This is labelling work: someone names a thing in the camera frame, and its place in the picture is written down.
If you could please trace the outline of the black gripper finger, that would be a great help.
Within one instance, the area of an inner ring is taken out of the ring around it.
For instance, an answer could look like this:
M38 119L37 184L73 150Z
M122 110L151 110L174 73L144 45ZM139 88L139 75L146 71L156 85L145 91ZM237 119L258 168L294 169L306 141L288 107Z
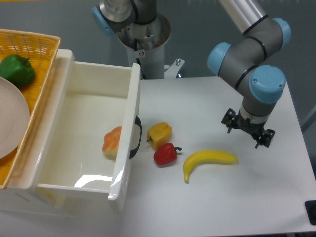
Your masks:
M262 128L259 132L255 133L254 140L256 141L255 148L264 146L268 148L275 135L275 131L272 129L265 130Z
M227 133L230 133L233 129L235 129L235 126L236 126L235 118L236 118L235 111L229 108L221 120L221 124L225 125L225 127L227 128Z

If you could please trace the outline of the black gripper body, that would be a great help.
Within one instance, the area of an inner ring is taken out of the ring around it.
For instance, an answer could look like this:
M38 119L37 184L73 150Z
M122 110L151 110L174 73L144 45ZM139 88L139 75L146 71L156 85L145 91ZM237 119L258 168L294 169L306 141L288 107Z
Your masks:
M235 129L240 129L244 131L245 133L249 134L253 139L255 136L255 133L259 132L262 128L264 128L264 123L251 123L250 118L244 119L240 113L236 114L236 126Z

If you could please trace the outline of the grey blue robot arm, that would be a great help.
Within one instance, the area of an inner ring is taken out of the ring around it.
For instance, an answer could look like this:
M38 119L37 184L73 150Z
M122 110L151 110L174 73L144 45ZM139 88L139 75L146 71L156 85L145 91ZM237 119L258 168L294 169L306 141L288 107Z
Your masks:
M257 146L268 147L275 132L264 126L286 78L279 68L264 62L289 43L291 28L280 18L271 19L255 0L223 0L221 5L244 36L237 45L218 44L207 59L208 68L243 96L240 110L229 109L222 124L249 134ZM164 46L171 28L157 12L156 1L102 0L92 15L105 35L118 36L129 63L140 66L142 79L167 77Z

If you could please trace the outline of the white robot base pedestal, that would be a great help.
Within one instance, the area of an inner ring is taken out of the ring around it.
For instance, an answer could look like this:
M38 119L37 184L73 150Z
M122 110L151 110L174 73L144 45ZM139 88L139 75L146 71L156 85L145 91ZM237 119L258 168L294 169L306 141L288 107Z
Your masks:
M118 32L129 64L140 66L141 79L175 79L180 76L185 64L183 59L177 58L172 64L165 64L165 45L170 35L170 23L159 13L149 24L132 23Z

